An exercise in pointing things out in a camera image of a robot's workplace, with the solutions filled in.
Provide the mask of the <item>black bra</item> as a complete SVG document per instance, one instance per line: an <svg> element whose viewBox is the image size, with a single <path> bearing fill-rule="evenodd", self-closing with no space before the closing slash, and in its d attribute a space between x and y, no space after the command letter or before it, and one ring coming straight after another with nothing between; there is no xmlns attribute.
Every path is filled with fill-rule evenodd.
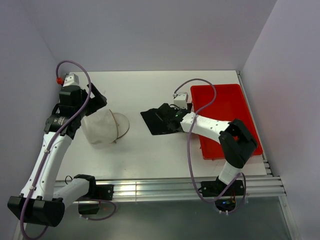
<svg viewBox="0 0 320 240"><path fill-rule="evenodd" d="M153 136L169 135L179 132L176 128L169 127L169 119L180 109L175 104L163 103L158 108L151 108L140 112L140 115Z"/></svg>

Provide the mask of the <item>white mesh laundry bag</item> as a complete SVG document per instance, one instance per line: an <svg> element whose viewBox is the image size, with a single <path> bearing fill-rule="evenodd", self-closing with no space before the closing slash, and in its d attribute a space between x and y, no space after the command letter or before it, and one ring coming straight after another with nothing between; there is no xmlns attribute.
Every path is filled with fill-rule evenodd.
<svg viewBox="0 0 320 240"><path fill-rule="evenodd" d="M102 149L124 137L130 129L130 121L122 113L102 108L85 116L81 120L81 128L87 142L95 149Z"/></svg>

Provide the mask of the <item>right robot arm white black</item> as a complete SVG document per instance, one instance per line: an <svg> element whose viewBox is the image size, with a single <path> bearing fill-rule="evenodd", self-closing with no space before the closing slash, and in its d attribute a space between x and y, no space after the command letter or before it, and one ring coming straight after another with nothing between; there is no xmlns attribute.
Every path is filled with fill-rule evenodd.
<svg viewBox="0 0 320 240"><path fill-rule="evenodd" d="M196 134L220 144L226 162L217 178L216 189L222 195L229 194L234 188L232 180L258 147L245 124L239 119L221 121L208 118L167 103L160 106L158 116L172 131Z"/></svg>

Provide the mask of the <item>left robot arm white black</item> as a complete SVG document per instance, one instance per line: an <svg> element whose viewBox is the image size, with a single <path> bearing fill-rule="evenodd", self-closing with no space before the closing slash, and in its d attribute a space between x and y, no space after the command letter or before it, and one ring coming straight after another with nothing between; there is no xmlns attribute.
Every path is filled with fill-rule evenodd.
<svg viewBox="0 0 320 240"><path fill-rule="evenodd" d="M77 174L67 186L54 191L62 160L82 118L107 104L93 83L87 87L94 97L77 83L61 88L59 103L45 122L43 143L34 169L19 196L8 200L8 208L23 223L56 227L74 201L91 200L98 193L95 177L86 174Z"/></svg>

